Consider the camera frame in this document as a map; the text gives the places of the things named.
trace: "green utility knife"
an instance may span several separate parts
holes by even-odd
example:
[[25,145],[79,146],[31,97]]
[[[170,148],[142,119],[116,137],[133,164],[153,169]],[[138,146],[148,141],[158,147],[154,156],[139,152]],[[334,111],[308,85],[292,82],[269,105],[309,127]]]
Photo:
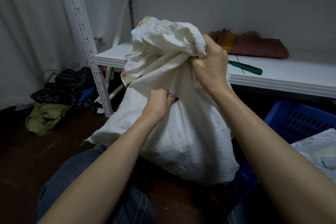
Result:
[[229,60],[229,64],[233,65],[235,67],[241,68],[243,70],[249,71],[249,72],[254,73],[254,74],[261,75],[263,73],[263,71],[260,68],[253,67],[253,66],[250,66],[250,65],[246,65],[246,64],[243,64],[243,63],[239,63],[239,62],[236,62],[236,61]]

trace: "green bag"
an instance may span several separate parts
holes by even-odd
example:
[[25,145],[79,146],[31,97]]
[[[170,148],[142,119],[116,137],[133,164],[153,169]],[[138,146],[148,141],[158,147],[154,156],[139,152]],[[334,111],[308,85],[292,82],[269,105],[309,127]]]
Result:
[[34,109],[26,119],[26,128],[38,136],[46,135],[51,132],[57,122],[65,117],[69,108],[69,105],[36,102]]

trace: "maroon folded sack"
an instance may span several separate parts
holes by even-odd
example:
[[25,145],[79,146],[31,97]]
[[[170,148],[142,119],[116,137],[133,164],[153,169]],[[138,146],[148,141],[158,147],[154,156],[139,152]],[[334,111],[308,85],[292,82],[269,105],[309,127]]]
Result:
[[[211,32],[209,36],[223,47],[227,32],[229,31],[223,29],[222,31]],[[287,59],[289,57],[287,48],[279,39],[261,38],[256,31],[235,35],[229,54],[277,59]]]

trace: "person's left hand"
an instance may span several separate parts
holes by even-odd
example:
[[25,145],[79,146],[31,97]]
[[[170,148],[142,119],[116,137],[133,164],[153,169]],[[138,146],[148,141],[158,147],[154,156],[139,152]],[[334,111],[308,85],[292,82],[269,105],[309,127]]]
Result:
[[175,98],[168,96],[167,90],[151,90],[148,102],[142,111],[142,116],[150,116],[158,122],[168,113],[174,102]]

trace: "white wall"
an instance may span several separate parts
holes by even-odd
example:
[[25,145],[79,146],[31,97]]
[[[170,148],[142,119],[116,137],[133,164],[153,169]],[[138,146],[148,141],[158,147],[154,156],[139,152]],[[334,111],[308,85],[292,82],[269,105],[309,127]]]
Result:
[[279,38],[288,48],[336,53],[335,0],[136,0],[137,16]]
[[[93,36],[104,34],[107,43],[107,45],[97,45],[98,53],[112,48],[122,0],[84,0],[84,3]],[[127,8],[124,31],[120,43],[131,39],[129,18],[129,10]]]

